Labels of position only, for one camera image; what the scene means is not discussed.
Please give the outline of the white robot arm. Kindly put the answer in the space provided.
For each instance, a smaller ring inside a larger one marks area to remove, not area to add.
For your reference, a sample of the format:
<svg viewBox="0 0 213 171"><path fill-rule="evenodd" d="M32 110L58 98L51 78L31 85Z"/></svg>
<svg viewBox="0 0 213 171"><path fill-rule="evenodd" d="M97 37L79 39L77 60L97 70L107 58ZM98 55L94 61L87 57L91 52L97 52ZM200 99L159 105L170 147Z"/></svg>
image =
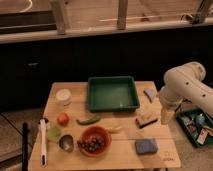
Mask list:
<svg viewBox="0 0 213 171"><path fill-rule="evenodd" d="M205 68L199 62L189 62L165 72L164 86L158 94L163 125L169 123L184 99L213 117L213 88L203 83L205 76Z"/></svg>

